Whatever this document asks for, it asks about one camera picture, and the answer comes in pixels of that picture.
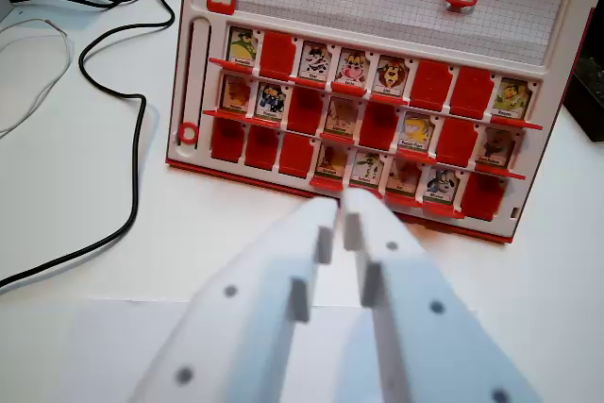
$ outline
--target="cartoon lion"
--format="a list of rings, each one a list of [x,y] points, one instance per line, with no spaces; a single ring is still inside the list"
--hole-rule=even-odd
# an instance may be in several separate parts
[[[391,89],[402,84],[407,76],[407,71],[397,61],[389,61],[377,70],[377,76],[381,85]]]

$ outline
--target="red flip-down tile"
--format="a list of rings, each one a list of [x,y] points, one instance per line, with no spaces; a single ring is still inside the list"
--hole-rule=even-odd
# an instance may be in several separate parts
[[[472,122],[446,118],[436,146],[436,160],[445,164],[467,167],[477,136],[478,133]]]
[[[453,205],[424,200],[423,207],[427,212],[441,217],[449,217],[451,219],[463,219],[465,217],[462,212],[455,211]]]
[[[326,191],[342,191],[344,184],[340,179],[327,178],[325,176],[315,175],[310,180],[310,185],[314,188],[324,189]]]
[[[279,158],[279,173],[306,178],[314,147],[310,139],[296,134],[285,134]]]
[[[305,79],[304,77],[290,77],[292,82],[295,82],[296,85],[302,85],[303,87],[310,87],[311,89],[325,89],[325,82],[321,82],[320,80],[310,80]]]
[[[273,170],[277,158],[279,137],[273,129],[251,126],[247,134],[245,165],[263,170]]]
[[[491,222],[505,192],[499,179],[497,176],[471,174],[461,199],[463,214]]]
[[[431,158],[427,151],[415,151],[407,148],[398,148],[396,155],[404,160],[423,162],[424,164],[434,164],[435,158]]]
[[[338,134],[332,134],[331,132],[322,132],[319,134],[322,139],[329,142],[345,143],[346,145],[352,145],[355,141],[350,137],[340,136]]]
[[[369,98],[372,101],[377,101],[384,104],[392,104],[394,106],[408,106],[409,103],[405,101],[401,96],[390,96],[388,94],[372,93]]]
[[[266,31],[260,56],[260,75],[289,80],[294,67],[295,44],[292,35]]]
[[[318,91],[294,87],[287,116],[287,128],[314,136],[321,121],[322,110],[323,98]]]
[[[223,68],[229,71],[235,71],[244,75],[252,74],[251,66],[240,65],[239,63],[235,63],[234,61],[215,59],[214,57],[210,57],[208,60],[216,65],[222,66]]]
[[[449,73],[446,63],[420,61],[411,88],[411,105],[415,108],[440,112],[452,78],[453,75]]]
[[[485,174],[493,174],[516,179],[527,179],[524,175],[515,174],[514,172],[510,172],[508,169],[504,169],[502,167],[495,167],[494,165],[483,164],[482,162],[476,163],[476,170],[477,172],[484,172]]]
[[[420,208],[422,206],[420,202],[415,200],[415,197],[389,191],[386,191],[386,202],[410,208]]]
[[[211,156],[216,160],[237,162],[242,155],[244,138],[241,123],[216,118],[211,133]]]
[[[398,115],[394,106],[368,102],[362,119],[359,145],[378,150],[390,149],[397,124]]]
[[[528,129],[538,129],[540,131],[544,128],[541,125],[535,125],[534,123],[525,122],[524,120],[518,120],[516,118],[500,117],[499,115],[493,115],[491,117],[491,123],[495,123],[496,125],[524,127],[524,128],[528,128]]]
[[[481,119],[489,105],[495,83],[491,72],[478,68],[460,68],[451,95],[451,113]]]
[[[342,82],[331,82],[331,89],[337,93],[349,94],[350,96],[362,97],[367,93],[367,89],[357,87],[356,85],[346,85]]]

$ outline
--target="cartoon animal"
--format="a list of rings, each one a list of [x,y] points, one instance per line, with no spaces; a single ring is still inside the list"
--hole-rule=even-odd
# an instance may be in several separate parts
[[[266,85],[262,90],[260,106],[263,108],[266,105],[271,107],[271,112],[282,112],[285,101],[285,94],[277,85]]]
[[[331,148],[330,146],[326,146],[325,152],[323,153],[323,160],[319,164],[319,167],[333,170],[333,165],[331,164],[331,162],[333,161],[334,154],[335,151],[333,150],[333,148]]]
[[[350,53],[344,61],[344,65],[336,79],[347,79],[354,82],[364,82],[365,80],[365,55],[362,52]]]
[[[428,118],[408,115],[405,117],[405,135],[410,141],[427,143],[430,140],[432,123]]]
[[[228,97],[232,106],[245,106],[249,99],[249,86],[242,82],[229,82]]]
[[[389,61],[377,70],[379,82],[388,89],[402,84],[406,75],[405,68],[397,61]]]
[[[367,153],[364,160],[358,160],[357,165],[366,165],[365,178],[368,178],[373,171],[373,178],[378,174],[379,155],[377,153]]]
[[[329,119],[336,127],[346,127],[356,120],[357,112],[347,100],[332,100],[329,105]]]
[[[529,100],[530,91],[525,85],[517,82],[502,82],[503,96],[497,95],[495,107],[503,110],[521,109]]]
[[[489,138],[484,144],[484,156],[490,158],[494,153],[500,153],[505,150],[505,143],[508,139],[506,131],[496,131],[493,137]]]
[[[327,71],[328,63],[324,51],[323,47],[313,46],[310,48],[309,53],[304,57],[305,72],[321,75]]]
[[[237,35],[238,40],[231,42],[230,49],[233,57],[238,59],[253,60],[256,58],[252,32],[242,31]]]
[[[447,179],[445,170],[437,170],[436,177],[428,182],[429,193],[447,193],[455,187],[452,179]]]

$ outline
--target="screw hole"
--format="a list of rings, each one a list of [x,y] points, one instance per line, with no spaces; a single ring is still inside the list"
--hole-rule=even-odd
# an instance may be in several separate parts
[[[430,310],[441,315],[445,312],[445,306],[441,301],[432,301],[430,302]]]
[[[235,294],[237,294],[237,287],[235,285],[228,285],[225,287],[226,297],[233,297]]]
[[[193,370],[191,369],[191,367],[181,367],[176,372],[176,382],[181,386],[189,384],[192,379]]]
[[[493,391],[493,394],[491,395],[491,397],[493,398],[493,401],[496,403],[509,403],[510,402],[510,397],[508,396],[508,393],[506,391],[504,391],[503,389],[495,389]]]

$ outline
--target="white cable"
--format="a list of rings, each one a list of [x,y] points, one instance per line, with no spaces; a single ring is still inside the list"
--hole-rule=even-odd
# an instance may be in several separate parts
[[[40,22],[43,22],[43,23],[47,23],[48,25],[50,25],[51,27],[53,27],[59,33],[59,35],[63,38],[63,42],[65,43],[65,51],[67,53],[67,55],[66,55],[67,59],[65,60],[65,66],[61,70],[61,72],[59,73],[58,76],[56,76],[55,78],[53,78],[50,82],[48,82],[48,84],[46,84],[42,88],[42,90],[34,98],[33,102],[31,103],[31,105],[29,106],[29,108],[27,109],[27,111],[25,112],[25,114],[19,120],[17,120],[11,126],[8,126],[8,127],[5,127],[5,128],[0,128],[0,139],[2,139],[4,136],[6,136],[7,134],[9,134],[10,131],[12,131],[15,127],[17,127],[18,125],[20,125],[22,122],[24,122],[25,120],[27,120],[27,118],[29,118],[29,116],[32,113],[34,113],[38,109],[39,106],[42,105],[42,102],[44,101],[44,99],[46,99],[46,95],[52,90],[52,88],[55,86],[55,84],[60,81],[60,79],[65,75],[65,73],[67,73],[67,70],[69,69],[69,67],[72,64],[72,61],[74,60],[74,56],[72,56],[71,47],[69,46],[69,39],[67,37],[67,34],[63,30],[61,30],[60,28],[58,28],[56,25],[54,25],[51,21],[49,21],[47,19],[40,19],[40,18],[27,19],[25,21],[21,21],[19,23],[15,23],[13,25],[9,25],[8,27],[3,28],[2,30],[0,30],[0,34],[2,34],[3,32],[6,32],[10,28],[16,27],[17,25],[22,25],[22,24],[26,24],[26,23],[32,23],[34,21],[40,21]],[[9,42],[9,43],[5,44],[2,48],[0,48],[0,53],[2,53],[2,51],[4,51],[7,48],[7,46],[9,46],[10,44],[12,44],[15,41],[17,41],[17,40],[14,40],[12,42]]]

